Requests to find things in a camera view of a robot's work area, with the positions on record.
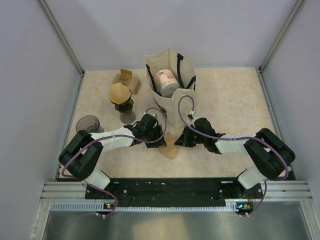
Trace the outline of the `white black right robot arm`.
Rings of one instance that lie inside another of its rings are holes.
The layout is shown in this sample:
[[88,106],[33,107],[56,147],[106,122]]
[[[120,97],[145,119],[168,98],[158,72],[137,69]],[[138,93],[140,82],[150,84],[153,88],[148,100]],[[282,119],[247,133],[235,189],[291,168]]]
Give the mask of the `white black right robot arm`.
[[262,181],[276,180],[283,172],[288,175],[288,167],[296,159],[293,150],[268,128],[262,128],[250,136],[234,136],[216,132],[204,117],[194,117],[174,144],[187,148],[203,145],[209,152],[218,155],[250,156],[253,166],[240,173],[233,185],[233,192],[239,198],[245,198],[252,187]]

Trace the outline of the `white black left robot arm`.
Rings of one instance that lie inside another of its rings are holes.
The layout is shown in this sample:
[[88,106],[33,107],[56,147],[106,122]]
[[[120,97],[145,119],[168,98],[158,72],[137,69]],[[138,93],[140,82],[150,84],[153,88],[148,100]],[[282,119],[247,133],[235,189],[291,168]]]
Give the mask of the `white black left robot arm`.
[[166,146],[162,126],[154,114],[145,113],[140,121],[100,133],[80,130],[58,157],[71,176],[80,182],[96,187],[102,198],[109,198],[114,191],[109,176],[97,167],[102,153],[144,143],[147,148]]

